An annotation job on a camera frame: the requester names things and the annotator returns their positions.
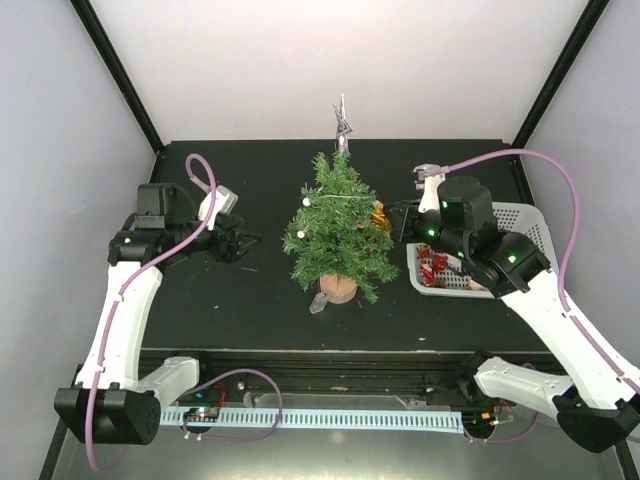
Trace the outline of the clear battery box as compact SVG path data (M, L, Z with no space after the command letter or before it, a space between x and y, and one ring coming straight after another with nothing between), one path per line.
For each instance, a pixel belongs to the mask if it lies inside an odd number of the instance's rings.
M326 305L329 303L330 298L331 298L331 295L328 292L324 292L324 291L318 292L314 296L309 306L309 312L312 315L322 312L325 309Z

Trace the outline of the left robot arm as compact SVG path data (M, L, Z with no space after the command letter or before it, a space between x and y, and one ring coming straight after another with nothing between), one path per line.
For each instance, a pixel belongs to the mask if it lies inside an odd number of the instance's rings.
M219 186L191 205L193 218L178 217L187 192L172 183L147 183L137 209L109 243L108 285L89 354L69 388L56 392L54 409L80 442L147 445L163 411L184 392L193 399L214 388L213 372L193 357L174 356L139 375L142 340L166 267L198 252L232 263L258 243L233 214L238 196Z

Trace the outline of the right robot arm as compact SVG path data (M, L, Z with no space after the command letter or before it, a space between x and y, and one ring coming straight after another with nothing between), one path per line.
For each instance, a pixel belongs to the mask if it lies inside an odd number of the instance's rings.
M429 208L398 201L383 212L391 237L455 257L465 273L514 311L562 366L561 375L498 356L460 372L457 396L476 403L500 398L557 421L582 448L600 453L639 425L639 370L607 342L560 285L544 253L526 235L502 229L490 191L469 176L437 186Z

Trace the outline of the silver glitter star topper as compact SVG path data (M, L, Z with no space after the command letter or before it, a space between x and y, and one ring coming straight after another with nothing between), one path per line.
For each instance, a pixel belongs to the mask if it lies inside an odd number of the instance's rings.
M349 135L353 129L346 118L345 97L343 94L340 95L339 104L334 104L333 107L337 123L335 135L336 151L339 153L348 153Z

